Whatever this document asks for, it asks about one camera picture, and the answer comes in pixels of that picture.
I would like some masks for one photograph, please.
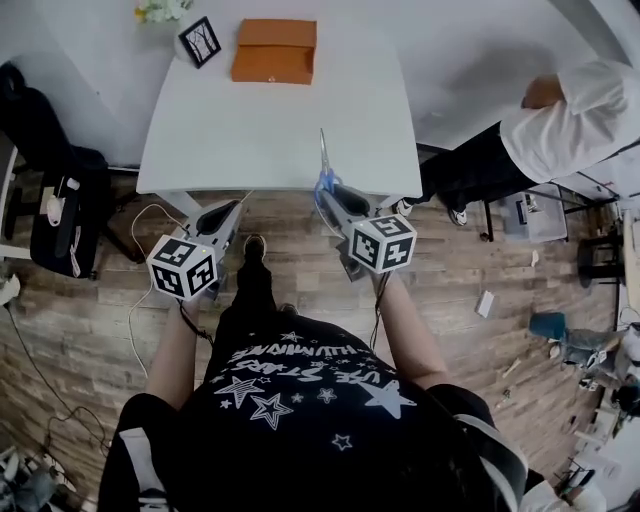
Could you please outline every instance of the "white shirt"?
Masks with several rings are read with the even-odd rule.
[[[562,501],[548,482],[541,482],[522,498],[519,512],[606,512],[607,501],[600,490],[589,484],[573,505]]]
[[[615,372],[618,379],[624,381],[628,375],[633,375],[640,380],[640,367],[631,361],[640,361],[640,332],[630,326],[622,338],[621,347],[616,353],[614,361]]]
[[[500,125],[509,156],[537,183],[587,169],[640,139],[640,72],[598,60],[558,78],[566,101],[518,109]]]

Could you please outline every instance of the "flower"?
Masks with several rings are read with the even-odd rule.
[[[193,0],[138,0],[134,15],[139,23],[179,20],[192,4]]]

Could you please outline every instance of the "hand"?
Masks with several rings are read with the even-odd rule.
[[[565,101],[558,75],[542,75],[527,87],[527,93],[522,100],[523,108],[540,109]]]

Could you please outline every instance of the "picture frame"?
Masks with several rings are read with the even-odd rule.
[[[221,50],[218,38],[206,16],[200,18],[178,37],[198,69]]]

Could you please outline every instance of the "white cable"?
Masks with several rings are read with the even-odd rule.
[[[140,366],[142,367],[142,371],[144,372],[144,376],[148,379],[149,378],[149,374],[147,373],[147,368],[145,367],[144,363],[142,362],[142,359],[140,359],[140,354],[138,354],[138,351],[136,350],[136,344],[133,341],[133,329],[131,329],[131,313],[133,313],[133,310],[136,309],[138,307],[138,305],[144,300],[146,299],[149,294],[151,293],[151,290],[153,290],[153,281],[151,282],[151,285],[149,286],[149,289],[147,290],[147,293],[145,293],[138,302],[136,302],[133,307],[129,310],[129,317],[127,319],[127,321],[129,322],[129,339],[131,340],[131,348],[133,349],[133,353],[136,356],[136,359],[138,360],[138,363],[140,363]]]
[[[71,266],[73,267],[73,277],[78,277],[82,270],[80,269],[80,265],[78,264],[78,260],[76,258],[76,251],[78,250],[78,245],[80,245],[80,233],[81,227],[76,226],[76,238],[71,247],[69,248],[69,254],[71,254]]]
[[[255,190],[249,190],[249,192],[247,192],[247,195],[244,196],[242,198],[242,200],[240,201],[240,204],[244,203],[247,200],[247,197],[249,197],[251,194],[253,194],[255,192]]]
[[[142,215],[144,212],[146,212],[149,208],[151,208],[152,206],[157,206],[158,208],[160,208],[164,214],[169,217],[169,219],[171,219],[173,222],[175,222],[178,226],[180,226],[182,229],[185,229],[185,227],[182,225],[182,222],[174,219],[171,215],[169,215],[167,213],[167,210],[165,210],[162,206],[160,206],[157,203],[153,203],[150,205],[145,206],[138,215],[136,215],[136,218],[133,219],[133,222],[131,223],[131,238],[133,238],[133,241],[136,243],[136,245],[138,246],[138,249],[140,249],[140,252],[142,253],[142,255],[144,256],[145,262],[147,260],[147,255],[144,252],[144,249],[142,249],[142,246],[140,245],[140,242],[138,242],[138,239],[136,238],[136,235],[133,233],[133,228],[136,225],[136,221],[138,220],[138,217],[140,217],[140,215]],[[149,289],[147,290],[147,293],[145,293],[138,302],[136,302],[132,308],[129,310],[129,315],[127,317],[127,322],[129,324],[129,340],[131,341],[131,348],[133,349],[133,353],[136,356],[136,359],[138,360],[138,363],[140,363],[140,366],[142,367],[142,371],[144,372],[144,376],[146,378],[149,378],[149,374],[147,373],[147,368],[145,367],[144,363],[142,362],[142,359],[140,359],[140,354],[138,354],[138,351],[136,350],[136,344],[133,341],[133,329],[131,328],[131,314],[133,313],[134,309],[136,309],[140,303],[142,303],[142,301],[144,299],[146,299],[149,294],[151,293],[151,291],[153,290],[153,279],[151,280],[151,285],[149,286]]]

